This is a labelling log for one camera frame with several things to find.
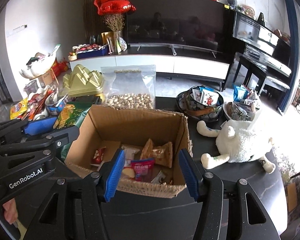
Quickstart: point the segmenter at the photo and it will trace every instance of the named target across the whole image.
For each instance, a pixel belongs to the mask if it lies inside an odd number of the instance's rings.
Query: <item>balloon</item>
[[[126,13],[135,11],[136,8],[128,0],[94,0],[98,15],[107,13]]]

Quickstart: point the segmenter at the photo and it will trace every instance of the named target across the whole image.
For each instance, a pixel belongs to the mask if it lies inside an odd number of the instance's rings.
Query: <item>white cabinet drawer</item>
[[[115,67],[115,57],[94,57],[94,58],[86,58],[79,59],[70,62],[71,69],[77,65],[81,64],[86,67],[88,70],[98,70],[101,72],[101,67]]]
[[[229,64],[205,59],[175,57],[174,73],[226,79]]]
[[[117,66],[155,65],[157,72],[173,73],[174,57],[156,55],[115,56]]]

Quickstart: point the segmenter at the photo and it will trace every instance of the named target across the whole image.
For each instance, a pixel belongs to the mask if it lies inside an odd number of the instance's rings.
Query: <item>blue curtain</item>
[[[292,78],[289,84],[290,90],[286,93],[286,95],[281,100],[278,109],[285,113],[289,107],[289,98],[294,96],[293,87],[295,82],[297,82],[297,72],[298,72],[298,65],[299,65],[299,58],[300,58],[300,46],[299,46],[299,26],[298,26],[298,18],[297,18],[297,11],[294,5],[294,0],[285,0],[288,12],[288,20],[289,20],[289,28],[290,28],[290,48],[291,48],[291,55],[290,55],[290,64],[289,67],[292,70]]]

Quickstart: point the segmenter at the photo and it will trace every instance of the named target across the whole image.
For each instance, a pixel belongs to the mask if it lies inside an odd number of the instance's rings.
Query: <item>tv cabinet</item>
[[[216,82],[220,90],[229,69],[229,63],[221,53],[202,52],[189,49],[175,49],[176,56],[170,48],[162,47],[130,47],[125,52],[110,54],[103,57],[79,59],[70,62],[71,69],[81,64],[90,71],[101,67],[155,65],[157,76],[185,77]]]

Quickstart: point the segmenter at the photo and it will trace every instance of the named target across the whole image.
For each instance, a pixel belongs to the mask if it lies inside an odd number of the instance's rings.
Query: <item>clear plastic bag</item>
[[[105,105],[155,108],[155,65],[101,67]]]

